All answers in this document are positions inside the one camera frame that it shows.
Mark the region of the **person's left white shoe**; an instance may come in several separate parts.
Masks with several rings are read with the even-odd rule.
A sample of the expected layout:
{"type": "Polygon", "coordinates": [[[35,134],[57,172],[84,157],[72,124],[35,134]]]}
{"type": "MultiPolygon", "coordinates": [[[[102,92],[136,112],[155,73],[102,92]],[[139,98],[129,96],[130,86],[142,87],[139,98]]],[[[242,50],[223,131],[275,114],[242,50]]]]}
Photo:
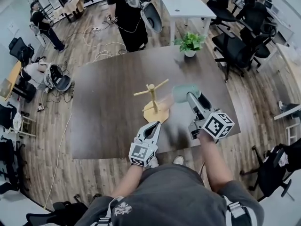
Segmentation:
{"type": "Polygon", "coordinates": [[[156,156],[154,156],[151,159],[150,163],[148,164],[148,167],[152,169],[152,168],[156,168],[158,166],[159,166],[158,160],[157,160],[156,156]]]}

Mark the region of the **blue-green translucent cup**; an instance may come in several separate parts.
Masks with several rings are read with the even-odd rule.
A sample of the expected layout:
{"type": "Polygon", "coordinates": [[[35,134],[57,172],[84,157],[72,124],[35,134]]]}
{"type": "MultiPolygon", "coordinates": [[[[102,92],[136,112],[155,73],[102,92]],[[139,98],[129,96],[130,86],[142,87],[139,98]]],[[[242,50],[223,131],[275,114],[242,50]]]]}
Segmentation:
{"type": "Polygon", "coordinates": [[[183,84],[174,86],[172,89],[172,97],[175,103],[184,103],[187,101],[187,94],[192,93],[196,98],[199,98],[201,91],[195,84],[183,84]]]}

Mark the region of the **white floral cloth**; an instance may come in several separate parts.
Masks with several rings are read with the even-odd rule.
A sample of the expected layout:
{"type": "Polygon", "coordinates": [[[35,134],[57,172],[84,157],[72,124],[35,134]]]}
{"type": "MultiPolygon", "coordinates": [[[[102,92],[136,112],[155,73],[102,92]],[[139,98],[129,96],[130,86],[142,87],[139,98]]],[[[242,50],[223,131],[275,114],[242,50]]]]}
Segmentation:
{"type": "Polygon", "coordinates": [[[12,120],[12,123],[13,123],[13,126],[12,126],[13,131],[15,133],[17,133],[20,130],[21,126],[22,126],[22,115],[19,112],[17,112],[15,114],[15,116],[12,120]]]}

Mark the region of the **green plant in white pot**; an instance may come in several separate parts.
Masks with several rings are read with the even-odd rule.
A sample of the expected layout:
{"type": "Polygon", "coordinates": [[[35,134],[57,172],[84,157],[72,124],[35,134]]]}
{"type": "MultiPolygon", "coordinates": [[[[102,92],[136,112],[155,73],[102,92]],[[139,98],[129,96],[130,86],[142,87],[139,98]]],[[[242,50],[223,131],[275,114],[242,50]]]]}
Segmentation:
{"type": "Polygon", "coordinates": [[[200,34],[186,32],[183,38],[174,40],[174,45],[179,45],[181,52],[184,52],[187,57],[194,57],[197,51],[201,51],[206,37],[200,34]]]}

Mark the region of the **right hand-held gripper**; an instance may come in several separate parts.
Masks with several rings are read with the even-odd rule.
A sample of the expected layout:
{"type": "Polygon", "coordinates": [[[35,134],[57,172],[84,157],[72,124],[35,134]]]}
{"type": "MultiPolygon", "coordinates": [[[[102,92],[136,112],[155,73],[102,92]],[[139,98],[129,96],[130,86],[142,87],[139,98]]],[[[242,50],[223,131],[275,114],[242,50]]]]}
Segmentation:
{"type": "Polygon", "coordinates": [[[215,142],[225,138],[231,129],[234,127],[234,121],[220,110],[211,112],[211,103],[200,94],[198,99],[191,93],[187,93],[187,101],[195,113],[196,118],[189,125],[189,132],[192,139],[196,139],[201,130],[207,132],[215,142]],[[202,114],[202,107],[205,108],[205,113],[202,114]]]}

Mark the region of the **yellow top side table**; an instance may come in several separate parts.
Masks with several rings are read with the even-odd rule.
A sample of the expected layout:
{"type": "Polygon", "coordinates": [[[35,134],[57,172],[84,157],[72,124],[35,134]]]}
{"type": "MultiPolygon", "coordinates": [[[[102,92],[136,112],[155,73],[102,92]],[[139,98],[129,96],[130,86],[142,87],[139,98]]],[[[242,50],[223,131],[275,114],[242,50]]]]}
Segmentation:
{"type": "Polygon", "coordinates": [[[6,78],[12,83],[12,88],[11,88],[10,94],[8,95],[7,98],[3,98],[3,97],[0,96],[0,98],[2,98],[4,101],[7,101],[11,97],[11,94],[13,93],[13,89],[15,89],[16,82],[19,78],[19,73],[21,71],[21,68],[22,68],[21,62],[18,61],[14,65],[14,67],[13,67],[12,71],[10,72],[9,76],[6,78]]]}

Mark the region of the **person's left forearm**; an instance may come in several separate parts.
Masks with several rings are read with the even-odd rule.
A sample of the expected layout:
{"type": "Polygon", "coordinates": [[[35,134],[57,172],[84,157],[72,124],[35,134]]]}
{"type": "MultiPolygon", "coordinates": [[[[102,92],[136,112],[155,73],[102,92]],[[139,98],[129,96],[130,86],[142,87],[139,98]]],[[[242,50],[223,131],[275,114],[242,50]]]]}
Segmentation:
{"type": "Polygon", "coordinates": [[[131,165],[120,183],[112,191],[110,197],[127,197],[132,192],[134,192],[139,185],[143,171],[143,167],[134,164],[131,165]]]}

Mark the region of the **person's right forearm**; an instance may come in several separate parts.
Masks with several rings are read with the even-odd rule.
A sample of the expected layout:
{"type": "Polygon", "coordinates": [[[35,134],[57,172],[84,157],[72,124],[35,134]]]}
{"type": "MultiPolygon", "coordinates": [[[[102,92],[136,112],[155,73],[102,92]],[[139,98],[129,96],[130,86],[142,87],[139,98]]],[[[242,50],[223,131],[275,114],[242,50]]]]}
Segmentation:
{"type": "Polygon", "coordinates": [[[234,180],[233,174],[219,152],[214,139],[204,130],[200,131],[197,138],[200,141],[209,185],[217,193],[228,182],[234,180]]]}

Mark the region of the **patterned cloth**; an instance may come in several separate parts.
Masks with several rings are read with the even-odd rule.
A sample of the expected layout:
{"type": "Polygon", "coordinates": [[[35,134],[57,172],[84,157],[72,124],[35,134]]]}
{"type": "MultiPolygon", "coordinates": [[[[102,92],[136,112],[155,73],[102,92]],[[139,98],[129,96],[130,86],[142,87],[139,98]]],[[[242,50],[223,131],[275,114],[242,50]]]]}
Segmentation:
{"type": "Polygon", "coordinates": [[[279,159],[279,166],[280,167],[284,167],[285,165],[287,165],[289,162],[288,162],[288,156],[286,153],[283,153],[282,156],[280,157],[279,159]]]}

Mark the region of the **wooden stool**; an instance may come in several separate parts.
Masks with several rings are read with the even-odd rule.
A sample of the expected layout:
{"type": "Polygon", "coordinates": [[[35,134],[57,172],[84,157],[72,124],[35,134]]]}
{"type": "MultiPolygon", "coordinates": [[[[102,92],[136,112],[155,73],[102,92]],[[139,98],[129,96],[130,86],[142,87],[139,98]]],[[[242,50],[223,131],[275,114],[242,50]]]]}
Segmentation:
{"type": "Polygon", "coordinates": [[[23,136],[36,137],[36,135],[33,133],[33,127],[35,124],[36,124],[35,120],[22,115],[22,126],[21,126],[20,130],[17,133],[15,133],[13,131],[13,128],[10,127],[9,129],[5,129],[5,132],[7,134],[14,133],[14,134],[22,136],[22,137],[23,136]]]}

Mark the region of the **long wooden top table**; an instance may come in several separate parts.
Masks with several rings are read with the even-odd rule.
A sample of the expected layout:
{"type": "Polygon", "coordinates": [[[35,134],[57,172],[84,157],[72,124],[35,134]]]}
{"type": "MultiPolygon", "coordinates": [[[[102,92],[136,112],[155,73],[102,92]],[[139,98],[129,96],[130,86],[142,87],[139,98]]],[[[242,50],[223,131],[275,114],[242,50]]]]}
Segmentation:
{"type": "Polygon", "coordinates": [[[297,86],[297,96],[301,99],[301,57],[298,58],[298,54],[293,47],[276,43],[275,48],[256,69],[256,71],[259,73],[261,70],[263,70],[263,68],[268,65],[269,61],[276,53],[282,57],[285,63],[285,68],[288,69],[288,72],[292,76],[293,81],[297,86]]]}

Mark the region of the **square white table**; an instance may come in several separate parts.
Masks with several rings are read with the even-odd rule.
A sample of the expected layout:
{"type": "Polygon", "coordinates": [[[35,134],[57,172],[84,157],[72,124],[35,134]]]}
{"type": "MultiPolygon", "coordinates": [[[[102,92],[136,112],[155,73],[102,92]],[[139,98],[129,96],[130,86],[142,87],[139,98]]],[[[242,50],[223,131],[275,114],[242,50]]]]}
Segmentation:
{"type": "Polygon", "coordinates": [[[160,12],[166,8],[170,21],[170,44],[173,45],[175,37],[175,21],[178,18],[204,19],[203,35],[208,35],[210,23],[216,19],[215,13],[202,0],[160,0],[160,12]]]}

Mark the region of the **wooden cup tree stand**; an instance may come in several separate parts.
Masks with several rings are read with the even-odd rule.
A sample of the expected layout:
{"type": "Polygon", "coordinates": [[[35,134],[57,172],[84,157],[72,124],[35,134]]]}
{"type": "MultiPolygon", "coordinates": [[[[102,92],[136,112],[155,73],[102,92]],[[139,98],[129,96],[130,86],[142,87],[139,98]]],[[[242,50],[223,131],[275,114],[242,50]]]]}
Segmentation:
{"type": "Polygon", "coordinates": [[[157,102],[156,90],[160,88],[162,85],[166,84],[169,79],[161,82],[157,86],[154,84],[146,84],[147,90],[141,91],[138,93],[134,93],[134,96],[139,96],[143,94],[150,94],[151,101],[144,106],[142,109],[143,117],[148,122],[159,121],[160,123],[164,123],[169,118],[169,109],[163,110],[162,106],[157,102]]]}

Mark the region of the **table with beige cloth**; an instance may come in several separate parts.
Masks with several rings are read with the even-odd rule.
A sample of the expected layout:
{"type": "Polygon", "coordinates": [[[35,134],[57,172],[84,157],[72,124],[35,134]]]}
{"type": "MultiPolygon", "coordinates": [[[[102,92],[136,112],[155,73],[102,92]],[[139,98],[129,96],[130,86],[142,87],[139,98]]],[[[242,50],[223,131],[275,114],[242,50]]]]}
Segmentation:
{"type": "Polygon", "coordinates": [[[82,16],[84,8],[83,0],[70,0],[65,3],[64,7],[59,7],[54,10],[53,18],[54,20],[61,20],[60,16],[66,18],[70,23],[82,16]]]}

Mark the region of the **white frame stool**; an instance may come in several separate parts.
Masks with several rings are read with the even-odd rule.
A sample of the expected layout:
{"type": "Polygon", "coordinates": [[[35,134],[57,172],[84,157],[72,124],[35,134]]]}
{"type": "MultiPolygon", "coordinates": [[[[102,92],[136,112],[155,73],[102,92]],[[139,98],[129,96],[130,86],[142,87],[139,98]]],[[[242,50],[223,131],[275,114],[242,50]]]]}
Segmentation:
{"type": "Polygon", "coordinates": [[[291,145],[301,138],[301,123],[286,127],[287,144],[291,145]]]}

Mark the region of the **black office chair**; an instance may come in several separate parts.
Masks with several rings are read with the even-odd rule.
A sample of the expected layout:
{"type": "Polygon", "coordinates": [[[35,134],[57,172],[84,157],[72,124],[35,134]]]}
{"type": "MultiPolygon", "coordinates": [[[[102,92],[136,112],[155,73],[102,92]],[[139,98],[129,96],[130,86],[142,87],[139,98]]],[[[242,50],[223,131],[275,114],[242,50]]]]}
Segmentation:
{"type": "Polygon", "coordinates": [[[55,202],[53,204],[54,211],[47,214],[26,214],[27,222],[23,226],[74,226],[88,210],[88,206],[81,202],[79,197],[79,194],[73,197],[75,203],[55,202]]]}
{"type": "Polygon", "coordinates": [[[236,18],[228,11],[229,0],[209,0],[206,4],[216,15],[216,18],[212,19],[210,26],[223,25],[229,31],[230,26],[224,22],[236,21],[236,18]]]}
{"type": "Polygon", "coordinates": [[[0,125],[5,129],[9,129],[13,125],[13,119],[17,113],[17,108],[10,102],[7,106],[0,105],[0,125]]]}
{"type": "Polygon", "coordinates": [[[9,54],[14,56],[21,62],[22,66],[26,66],[31,63],[39,62],[42,59],[46,59],[45,56],[37,57],[35,61],[32,60],[34,55],[34,48],[31,44],[26,45],[21,37],[13,38],[9,46],[9,54]]]}
{"type": "Polygon", "coordinates": [[[231,67],[235,67],[241,77],[244,77],[243,69],[249,67],[252,62],[254,50],[248,47],[238,36],[232,32],[219,34],[212,38],[215,45],[214,51],[218,51],[221,58],[216,58],[218,63],[226,64],[225,83],[228,82],[231,67]]]}
{"type": "Polygon", "coordinates": [[[269,197],[276,189],[282,187],[284,191],[281,196],[283,197],[292,183],[291,180],[289,180],[288,183],[285,183],[285,175],[301,170],[301,138],[292,145],[279,144],[272,150],[268,150],[265,153],[265,159],[261,158],[256,146],[253,146],[252,150],[256,154],[259,167],[247,172],[241,170],[239,173],[241,176],[253,173],[257,174],[254,186],[249,186],[248,189],[250,191],[255,191],[258,186],[264,196],[269,197]],[[283,153],[287,154],[289,163],[284,167],[280,167],[278,162],[283,153]]]}
{"type": "Polygon", "coordinates": [[[4,179],[9,180],[10,190],[29,191],[24,185],[24,171],[23,167],[27,164],[27,161],[23,159],[21,149],[25,147],[25,144],[20,141],[16,141],[14,146],[11,139],[7,139],[4,136],[0,137],[0,162],[3,162],[6,171],[0,169],[0,177],[4,176],[4,179]]]}
{"type": "Polygon", "coordinates": [[[245,18],[243,19],[243,22],[252,29],[252,31],[250,31],[245,27],[240,31],[240,37],[245,44],[250,45],[253,43],[254,36],[252,36],[251,33],[253,33],[256,37],[259,35],[266,35],[264,40],[259,44],[259,48],[253,57],[254,61],[257,62],[257,68],[259,68],[261,63],[257,58],[267,58],[270,55],[267,44],[272,41],[272,38],[277,33],[277,24],[267,22],[265,19],[260,19],[259,22],[256,22],[245,18]]]}

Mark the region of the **pink translucent cup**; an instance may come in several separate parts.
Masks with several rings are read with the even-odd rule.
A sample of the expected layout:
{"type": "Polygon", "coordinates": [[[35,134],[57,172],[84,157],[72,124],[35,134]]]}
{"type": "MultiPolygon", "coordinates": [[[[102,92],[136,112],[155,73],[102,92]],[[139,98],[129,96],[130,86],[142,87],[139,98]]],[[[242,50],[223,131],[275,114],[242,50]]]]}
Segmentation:
{"type": "Polygon", "coordinates": [[[163,99],[161,99],[158,103],[158,105],[162,111],[169,110],[173,104],[174,104],[174,98],[173,98],[172,94],[168,94],[163,99]]]}

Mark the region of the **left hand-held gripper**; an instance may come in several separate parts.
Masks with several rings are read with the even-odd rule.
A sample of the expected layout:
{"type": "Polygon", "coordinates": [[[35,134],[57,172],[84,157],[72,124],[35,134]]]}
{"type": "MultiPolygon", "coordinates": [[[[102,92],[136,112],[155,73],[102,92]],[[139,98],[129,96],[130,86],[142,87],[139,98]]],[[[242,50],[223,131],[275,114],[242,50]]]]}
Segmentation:
{"type": "Polygon", "coordinates": [[[147,166],[149,164],[158,149],[156,143],[160,130],[161,123],[159,121],[148,123],[139,129],[136,139],[141,141],[142,144],[131,143],[128,157],[132,164],[138,166],[147,166]]]}

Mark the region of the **person's dark grey shirt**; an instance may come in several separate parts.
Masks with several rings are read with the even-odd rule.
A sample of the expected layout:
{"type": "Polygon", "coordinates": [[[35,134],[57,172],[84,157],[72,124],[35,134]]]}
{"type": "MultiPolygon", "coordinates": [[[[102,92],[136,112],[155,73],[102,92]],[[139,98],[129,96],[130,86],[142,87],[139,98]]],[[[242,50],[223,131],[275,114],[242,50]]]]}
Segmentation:
{"type": "Polygon", "coordinates": [[[120,201],[96,198],[75,226],[95,226],[108,209],[112,226],[226,226],[227,200],[252,209],[257,225],[263,225],[262,206],[240,182],[213,192],[192,169],[165,164],[144,171],[137,189],[120,201]]]}

